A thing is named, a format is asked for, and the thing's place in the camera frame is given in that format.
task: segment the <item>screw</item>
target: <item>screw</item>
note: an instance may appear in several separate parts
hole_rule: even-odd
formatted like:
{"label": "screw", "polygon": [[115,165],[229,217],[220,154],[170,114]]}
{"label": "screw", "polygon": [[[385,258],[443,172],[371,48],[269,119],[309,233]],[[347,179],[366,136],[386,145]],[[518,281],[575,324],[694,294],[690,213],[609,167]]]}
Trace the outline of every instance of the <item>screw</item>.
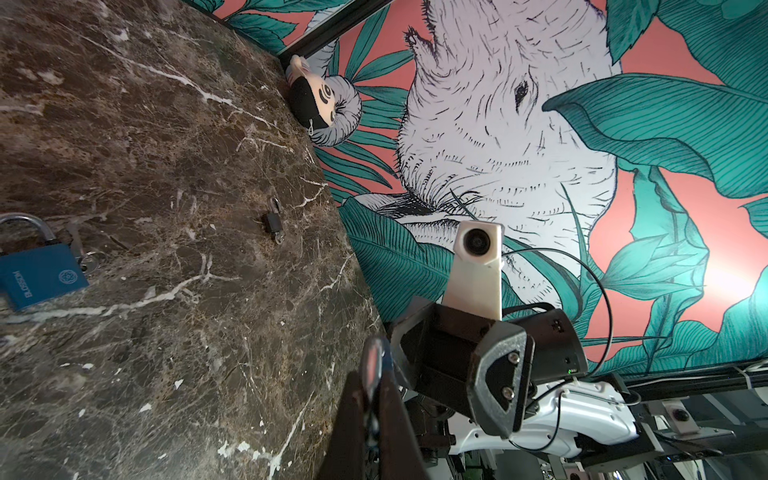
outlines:
{"label": "screw", "polygon": [[690,415],[683,409],[677,409],[672,411],[672,416],[678,422],[687,422],[690,419]]}

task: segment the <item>marble countertop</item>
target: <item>marble countertop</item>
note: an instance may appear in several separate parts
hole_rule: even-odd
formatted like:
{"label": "marble countertop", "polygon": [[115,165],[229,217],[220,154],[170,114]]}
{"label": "marble countertop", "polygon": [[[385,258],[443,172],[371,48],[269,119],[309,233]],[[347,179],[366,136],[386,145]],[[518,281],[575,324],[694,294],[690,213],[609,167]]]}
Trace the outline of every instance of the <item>marble countertop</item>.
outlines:
{"label": "marble countertop", "polygon": [[0,305],[0,478],[311,478],[380,321],[277,61],[178,0],[11,0],[0,25],[0,211],[107,257]]}

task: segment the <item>wall mural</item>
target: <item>wall mural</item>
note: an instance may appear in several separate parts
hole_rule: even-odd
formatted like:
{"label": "wall mural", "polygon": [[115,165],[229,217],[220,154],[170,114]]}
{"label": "wall mural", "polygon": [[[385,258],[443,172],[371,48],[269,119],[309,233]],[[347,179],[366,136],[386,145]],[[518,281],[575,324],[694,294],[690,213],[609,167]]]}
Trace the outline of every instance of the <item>wall mural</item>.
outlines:
{"label": "wall mural", "polygon": [[351,0],[184,0],[277,55]]}
{"label": "wall mural", "polygon": [[[474,217],[598,274],[603,372],[768,356],[767,45],[762,0],[395,0],[327,45],[336,122],[312,139],[382,320],[440,298]],[[504,306],[560,306],[599,357],[576,262],[503,272]]]}

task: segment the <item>camera lens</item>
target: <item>camera lens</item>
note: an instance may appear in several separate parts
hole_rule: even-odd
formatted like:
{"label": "camera lens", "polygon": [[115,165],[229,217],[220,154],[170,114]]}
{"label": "camera lens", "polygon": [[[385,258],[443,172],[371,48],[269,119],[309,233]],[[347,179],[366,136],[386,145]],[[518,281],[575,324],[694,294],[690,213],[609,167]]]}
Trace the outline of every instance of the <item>camera lens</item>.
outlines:
{"label": "camera lens", "polygon": [[473,228],[464,235],[464,248],[472,255],[482,257],[491,249],[491,237],[479,228]]}

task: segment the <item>plush doll face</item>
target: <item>plush doll face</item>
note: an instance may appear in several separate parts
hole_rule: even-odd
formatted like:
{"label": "plush doll face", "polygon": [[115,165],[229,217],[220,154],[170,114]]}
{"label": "plush doll face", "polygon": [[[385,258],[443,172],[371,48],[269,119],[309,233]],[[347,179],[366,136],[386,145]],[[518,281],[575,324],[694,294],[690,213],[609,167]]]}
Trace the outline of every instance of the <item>plush doll face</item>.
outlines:
{"label": "plush doll face", "polygon": [[336,98],[326,81],[295,55],[286,75],[290,84],[288,103],[299,123],[314,130],[330,127],[336,116]]}
{"label": "plush doll face", "polygon": [[307,75],[306,79],[312,88],[317,112],[326,123],[323,128],[329,127],[333,123],[333,118],[336,114],[336,99],[333,96],[333,90],[319,75]]}

